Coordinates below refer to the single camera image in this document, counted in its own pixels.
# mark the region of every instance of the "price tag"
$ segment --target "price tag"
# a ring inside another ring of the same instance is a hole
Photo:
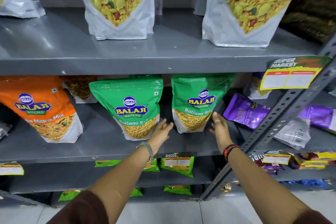
[[[0,175],[24,175],[23,167],[17,162],[0,163]]]
[[[260,90],[307,89],[330,59],[310,55],[275,60],[266,70]]]

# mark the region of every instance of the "metal watch strap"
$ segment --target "metal watch strap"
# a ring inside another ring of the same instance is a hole
[[[148,150],[148,153],[149,153],[149,161],[148,162],[151,162],[154,158],[152,147],[146,142],[139,143],[139,145],[136,148],[138,148],[139,146],[146,147],[146,149]]]

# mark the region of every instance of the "green snack packet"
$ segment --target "green snack packet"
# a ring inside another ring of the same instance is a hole
[[[172,112],[177,131],[203,131],[234,78],[234,73],[172,75]]]
[[[142,193],[140,189],[134,188],[129,197],[138,197],[138,196],[142,196]]]
[[[149,139],[160,119],[161,76],[105,79],[91,82],[89,87],[120,125],[127,140]]]
[[[82,192],[82,190],[79,189],[63,191],[58,201],[73,200],[80,192]]]
[[[153,158],[151,162],[147,162],[143,172],[160,172],[157,158]]]
[[[192,196],[192,193],[190,191],[190,185],[165,186],[163,191]]]
[[[95,167],[111,167],[119,164],[121,160],[97,160]]]
[[[194,178],[192,170],[194,157],[191,154],[166,154],[161,158],[159,167],[170,171],[176,171],[188,177]]]

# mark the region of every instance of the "orange snack packet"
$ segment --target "orange snack packet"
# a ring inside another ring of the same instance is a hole
[[[0,102],[48,143],[74,143],[82,124],[57,76],[0,76]]]

